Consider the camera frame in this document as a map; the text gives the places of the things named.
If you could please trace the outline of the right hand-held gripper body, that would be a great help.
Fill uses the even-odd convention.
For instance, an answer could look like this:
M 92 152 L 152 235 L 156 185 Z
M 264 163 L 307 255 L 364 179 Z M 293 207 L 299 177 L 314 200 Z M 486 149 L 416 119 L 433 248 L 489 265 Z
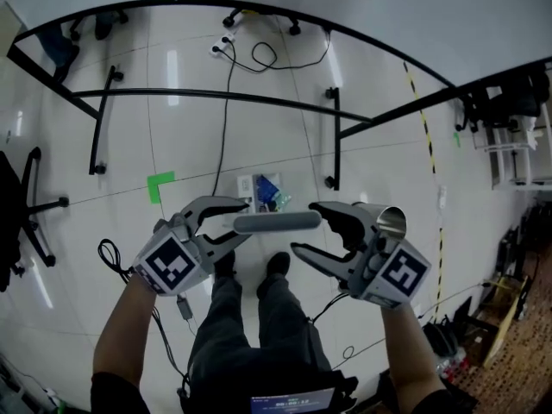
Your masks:
M 394 309 L 413 299 L 431 269 L 431 263 L 407 239 L 405 231 L 375 234 L 361 263 L 350 267 L 340 290 L 351 298 Z

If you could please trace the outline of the white box with red button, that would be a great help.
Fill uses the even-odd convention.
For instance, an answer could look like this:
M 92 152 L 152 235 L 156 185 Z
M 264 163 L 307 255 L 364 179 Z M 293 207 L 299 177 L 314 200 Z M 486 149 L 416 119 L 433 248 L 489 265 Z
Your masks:
M 25 24 L 7 2 L 0 2 L 0 59 L 6 58 L 15 38 Z

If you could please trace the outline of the yellow wooden table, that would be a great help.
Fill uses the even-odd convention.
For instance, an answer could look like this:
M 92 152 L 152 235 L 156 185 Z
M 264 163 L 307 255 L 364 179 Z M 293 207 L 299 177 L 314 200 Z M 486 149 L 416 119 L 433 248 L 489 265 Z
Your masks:
M 505 277 L 501 278 L 498 282 L 497 288 L 499 290 L 497 291 L 496 297 L 499 298 L 499 303 L 497 304 L 499 309 L 499 325 L 492 339 L 491 347 L 482 362 L 483 368 L 489 368 L 491 366 L 495 356 L 504 345 L 506 334 L 514 319 L 518 304 L 526 289 L 529 278 L 528 275 L 525 275 L 522 282 L 515 279 L 511 285 L 504 282 Z

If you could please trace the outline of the person's dark shirt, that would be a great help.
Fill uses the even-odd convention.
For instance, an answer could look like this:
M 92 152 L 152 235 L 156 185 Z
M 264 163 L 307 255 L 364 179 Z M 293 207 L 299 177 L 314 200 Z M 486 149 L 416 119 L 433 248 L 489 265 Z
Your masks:
M 112 373 L 96 373 L 91 379 L 91 414 L 151 414 L 139 389 Z M 476 398 L 458 388 L 429 394 L 411 414 L 473 414 Z

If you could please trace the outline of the black backpack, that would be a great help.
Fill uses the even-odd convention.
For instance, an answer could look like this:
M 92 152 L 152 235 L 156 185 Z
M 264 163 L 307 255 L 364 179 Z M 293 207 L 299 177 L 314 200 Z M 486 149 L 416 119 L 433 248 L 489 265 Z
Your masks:
M 423 326 L 430 346 L 438 357 L 452 357 L 458 351 L 458 340 L 454 332 L 454 325 L 445 317 L 440 323 L 426 323 Z

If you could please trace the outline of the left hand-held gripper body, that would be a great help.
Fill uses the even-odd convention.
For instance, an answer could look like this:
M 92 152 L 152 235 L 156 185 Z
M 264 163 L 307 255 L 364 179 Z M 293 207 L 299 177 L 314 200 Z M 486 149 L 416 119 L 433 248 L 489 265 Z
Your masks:
M 156 224 L 132 267 L 152 291 L 165 297 L 177 296 L 200 284 L 215 270 L 191 225 L 180 213 Z

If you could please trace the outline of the chest-mounted screen unit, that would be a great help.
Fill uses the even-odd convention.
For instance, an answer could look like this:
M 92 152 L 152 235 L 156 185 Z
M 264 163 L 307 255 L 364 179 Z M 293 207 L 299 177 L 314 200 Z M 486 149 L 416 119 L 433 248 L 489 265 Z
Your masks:
M 334 397 L 335 388 L 279 396 L 252 397 L 251 414 L 311 414 L 326 411 Z

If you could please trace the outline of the person's legs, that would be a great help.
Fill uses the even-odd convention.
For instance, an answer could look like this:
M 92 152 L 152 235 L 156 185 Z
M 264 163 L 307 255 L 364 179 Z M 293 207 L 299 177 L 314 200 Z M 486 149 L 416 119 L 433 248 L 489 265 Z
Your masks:
M 260 345 L 242 321 L 242 287 L 216 280 L 207 317 L 188 363 L 190 401 L 200 412 L 247 408 L 252 396 L 302 392 L 330 370 L 317 330 L 307 321 L 285 275 L 272 273 L 258 289 Z

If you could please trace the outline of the yellow-black hazard floor tape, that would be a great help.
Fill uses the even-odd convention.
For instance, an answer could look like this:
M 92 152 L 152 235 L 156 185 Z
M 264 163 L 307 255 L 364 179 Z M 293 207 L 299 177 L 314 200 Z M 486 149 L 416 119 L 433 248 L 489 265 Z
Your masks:
M 419 115 L 423 125 L 423 131 L 427 142 L 428 153 L 430 157 L 430 170 L 432 174 L 433 183 L 436 188 L 436 216 L 437 216 L 437 227 L 438 227 L 438 237 L 439 237 L 439 246 L 438 246 L 438 262 L 437 262 L 437 283 L 436 283 L 436 301 L 431 307 L 424 312 L 424 315 L 431 313 L 429 321 L 431 323 L 436 323 L 439 315 L 439 310 L 442 302 L 442 274 L 443 274 L 443 217 L 442 217 L 442 208 L 440 205 L 442 189 L 438 183 L 437 172 L 436 172 L 436 160 L 433 150 L 433 142 L 430 135 L 429 125 L 427 123 L 427 118 L 423 110 L 419 110 Z

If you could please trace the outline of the person's right shoe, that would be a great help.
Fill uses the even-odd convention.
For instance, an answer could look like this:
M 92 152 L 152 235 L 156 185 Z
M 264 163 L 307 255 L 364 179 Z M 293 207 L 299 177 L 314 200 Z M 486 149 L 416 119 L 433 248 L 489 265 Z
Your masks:
M 285 277 L 290 269 L 291 256 L 287 252 L 278 252 L 267 262 L 267 277 L 274 275 Z

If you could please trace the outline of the person's left forearm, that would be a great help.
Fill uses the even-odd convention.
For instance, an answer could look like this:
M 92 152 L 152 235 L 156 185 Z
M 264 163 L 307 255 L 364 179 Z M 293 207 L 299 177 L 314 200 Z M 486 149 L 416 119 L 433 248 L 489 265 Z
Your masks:
M 156 298 L 140 275 L 130 278 L 99 336 L 93 356 L 94 374 L 113 374 L 136 388 L 140 386 Z

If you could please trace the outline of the person's shoe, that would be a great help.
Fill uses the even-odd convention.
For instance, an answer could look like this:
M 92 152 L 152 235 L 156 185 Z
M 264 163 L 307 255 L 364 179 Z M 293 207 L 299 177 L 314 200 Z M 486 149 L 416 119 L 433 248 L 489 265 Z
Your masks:
M 287 252 L 278 252 L 267 262 L 267 277 L 274 275 L 285 277 L 290 269 L 291 256 Z
M 215 263 L 216 279 L 231 278 L 235 276 L 235 251 L 231 250 Z

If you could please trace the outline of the small white folding table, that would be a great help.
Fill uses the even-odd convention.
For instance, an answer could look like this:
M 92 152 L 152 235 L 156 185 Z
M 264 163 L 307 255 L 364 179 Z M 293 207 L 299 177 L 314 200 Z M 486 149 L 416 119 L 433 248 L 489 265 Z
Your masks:
M 474 148 L 489 157 L 494 190 L 539 189 L 530 161 L 537 147 L 535 126 L 535 117 L 522 116 L 513 131 L 489 128 L 472 133 Z

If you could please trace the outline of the green corner floor tape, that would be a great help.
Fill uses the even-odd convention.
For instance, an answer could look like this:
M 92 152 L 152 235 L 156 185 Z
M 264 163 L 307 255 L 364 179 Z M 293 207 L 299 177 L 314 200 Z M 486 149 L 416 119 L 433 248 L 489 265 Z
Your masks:
M 161 204 L 159 186 L 175 181 L 174 171 L 147 176 L 147 191 L 151 204 Z

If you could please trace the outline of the steel trash bin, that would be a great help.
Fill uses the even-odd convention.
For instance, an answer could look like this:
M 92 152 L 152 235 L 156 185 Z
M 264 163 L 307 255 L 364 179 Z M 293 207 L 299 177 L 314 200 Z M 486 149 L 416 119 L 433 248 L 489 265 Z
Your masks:
M 396 245 L 404 240 L 407 219 L 399 207 L 363 202 L 356 202 L 354 205 L 366 210 L 375 219 L 380 231 L 379 251 L 390 254 Z

